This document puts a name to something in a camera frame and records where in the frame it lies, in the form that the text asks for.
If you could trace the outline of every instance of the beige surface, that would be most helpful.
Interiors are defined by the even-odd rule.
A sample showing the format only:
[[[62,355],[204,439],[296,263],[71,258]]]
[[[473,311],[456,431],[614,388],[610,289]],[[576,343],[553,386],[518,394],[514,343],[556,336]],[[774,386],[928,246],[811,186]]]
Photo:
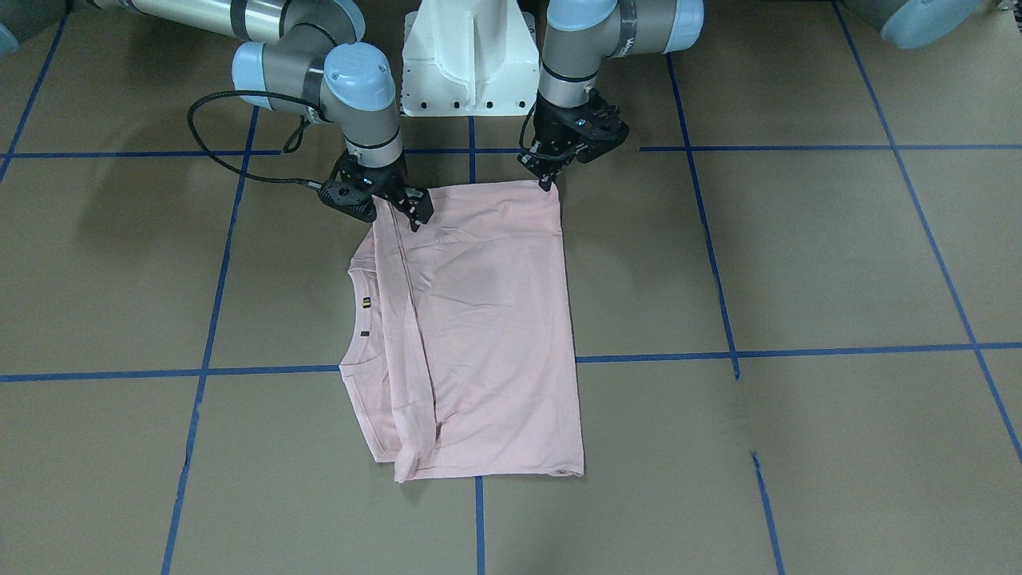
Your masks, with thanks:
[[[362,4],[366,40],[398,62],[387,22],[416,2]],[[848,17],[896,142],[1022,143],[1012,26],[998,12],[898,52]],[[0,150],[53,31],[0,59]],[[194,150],[184,110],[230,87],[236,45],[76,14],[16,151]],[[696,145],[887,144],[828,2],[708,1],[703,38],[672,62]],[[894,154],[695,152],[737,348],[795,354],[743,358],[736,383],[688,158],[638,151],[683,141],[666,59],[608,61],[600,85],[633,133],[559,179],[577,353],[721,360],[579,366],[587,477],[486,479],[477,532],[472,480],[398,486],[372,463],[332,372],[368,226],[309,190],[248,182],[173,575],[476,573],[479,550],[492,575],[777,573],[753,449],[791,575],[1022,572],[1022,466],[975,355],[876,349],[968,342]],[[220,102],[199,119],[240,150],[250,113]],[[263,111],[256,148],[295,124]],[[474,143],[514,146],[519,126],[477,118]],[[403,127],[410,148],[470,144],[464,117]],[[250,169],[322,178],[341,149],[336,127],[317,127],[297,154]],[[980,342],[1022,340],[1018,152],[901,151]],[[408,162],[415,185],[467,183],[470,164],[479,182],[529,176],[507,153]],[[160,572],[237,185],[201,157],[9,162],[0,571]],[[790,351],[846,346],[867,349]],[[1018,430],[1022,351],[983,356]],[[303,366],[321,373],[225,375]],[[74,375],[127,370],[192,372]]]

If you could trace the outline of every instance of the white plastic mount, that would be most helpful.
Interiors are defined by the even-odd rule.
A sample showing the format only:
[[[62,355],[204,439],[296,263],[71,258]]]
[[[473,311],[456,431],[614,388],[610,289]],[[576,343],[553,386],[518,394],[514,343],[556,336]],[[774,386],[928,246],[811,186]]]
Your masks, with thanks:
[[[408,115],[524,115],[536,101],[536,21],[515,0],[422,0],[402,56]]]

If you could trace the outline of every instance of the light blue joint cap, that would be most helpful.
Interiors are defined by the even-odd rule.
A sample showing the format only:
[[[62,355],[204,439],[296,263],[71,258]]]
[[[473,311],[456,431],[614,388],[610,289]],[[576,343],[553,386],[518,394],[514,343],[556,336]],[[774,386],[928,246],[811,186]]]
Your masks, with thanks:
[[[234,62],[231,64],[231,78],[235,90],[266,91],[266,77],[263,75],[262,42],[245,42],[234,52]],[[270,98],[266,96],[241,96],[241,99],[252,105],[273,109]]]
[[[347,13],[347,17],[352,18],[352,26],[355,27],[355,41],[362,42],[362,37],[366,35],[366,17],[362,15],[362,10],[355,5],[354,0],[333,1]]]
[[[550,0],[547,22],[563,32],[589,30],[614,13],[617,0]]]
[[[7,30],[7,27],[0,23],[0,56],[16,52],[20,45],[17,38],[14,38],[14,35]]]
[[[880,36],[898,48],[925,46],[965,21],[982,0],[910,0],[884,23]]]
[[[333,95],[356,109],[383,109],[397,95],[386,56],[365,42],[330,50],[323,62],[323,76]]]
[[[702,0],[678,0],[675,26],[670,29],[670,37],[667,38],[667,47],[663,53],[691,48],[702,32]]]

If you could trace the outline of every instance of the pink shirt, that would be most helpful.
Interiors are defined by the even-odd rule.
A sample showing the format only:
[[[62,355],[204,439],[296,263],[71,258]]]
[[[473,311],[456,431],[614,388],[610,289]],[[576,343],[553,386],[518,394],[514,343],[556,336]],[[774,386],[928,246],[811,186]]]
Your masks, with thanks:
[[[413,233],[376,200],[349,270],[341,376],[394,480],[580,476],[582,426],[560,203],[536,182],[430,190]]]

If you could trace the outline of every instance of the folded pink cloth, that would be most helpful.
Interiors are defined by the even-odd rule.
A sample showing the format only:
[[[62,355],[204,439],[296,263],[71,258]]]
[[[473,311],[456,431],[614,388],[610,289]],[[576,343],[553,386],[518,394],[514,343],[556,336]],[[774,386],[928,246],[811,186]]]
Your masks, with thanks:
[[[560,203],[536,182],[430,190],[418,232],[386,201],[349,270],[341,377],[394,481],[580,476]]]

